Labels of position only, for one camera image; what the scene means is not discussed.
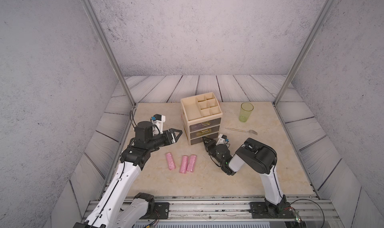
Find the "beige drawer organizer cabinet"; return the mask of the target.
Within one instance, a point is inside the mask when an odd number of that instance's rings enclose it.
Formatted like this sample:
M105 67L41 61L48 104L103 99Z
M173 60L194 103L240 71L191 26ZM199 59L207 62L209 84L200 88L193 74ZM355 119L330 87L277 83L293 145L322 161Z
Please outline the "beige drawer organizer cabinet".
M215 94L205 93L181 99L184 129L190 144L190 125L223 117L220 102Z

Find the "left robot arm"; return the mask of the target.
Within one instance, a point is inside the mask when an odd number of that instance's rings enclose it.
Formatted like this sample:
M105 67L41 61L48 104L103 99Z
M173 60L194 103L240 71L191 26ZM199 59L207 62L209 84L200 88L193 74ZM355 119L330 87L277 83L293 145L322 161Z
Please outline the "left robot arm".
M135 137L122 152L116 174L96 208L84 223L75 223L76 228L131 228L142 217L155 212L154 196L138 193L131 204L121 210L125 198L136 178L142 172L151 153L161 147L175 144L183 132L170 128L161 130L150 121L135 126Z

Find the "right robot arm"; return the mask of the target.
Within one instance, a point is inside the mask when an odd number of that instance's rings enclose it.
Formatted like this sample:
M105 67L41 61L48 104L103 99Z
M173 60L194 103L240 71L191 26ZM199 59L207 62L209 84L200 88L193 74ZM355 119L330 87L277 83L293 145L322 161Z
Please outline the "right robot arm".
M278 216L288 207L286 196L280 188L276 165L277 152L259 141L247 138L232 156L227 144L203 137L205 150L212 161L229 176L237 173L245 164L260 174L265 191L266 209L272 216Z

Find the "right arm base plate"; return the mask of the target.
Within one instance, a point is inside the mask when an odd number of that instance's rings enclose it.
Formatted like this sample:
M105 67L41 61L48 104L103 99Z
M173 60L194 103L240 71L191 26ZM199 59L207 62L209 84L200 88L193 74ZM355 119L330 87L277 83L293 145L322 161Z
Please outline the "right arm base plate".
M290 203L281 200L277 205L268 201L250 202L249 212L253 219L295 219Z

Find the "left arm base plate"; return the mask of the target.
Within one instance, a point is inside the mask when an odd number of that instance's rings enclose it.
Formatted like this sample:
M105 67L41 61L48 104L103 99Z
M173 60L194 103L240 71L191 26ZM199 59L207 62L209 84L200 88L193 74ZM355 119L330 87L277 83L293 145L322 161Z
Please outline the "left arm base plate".
M169 218L170 203L150 204L149 211L141 220L167 220Z

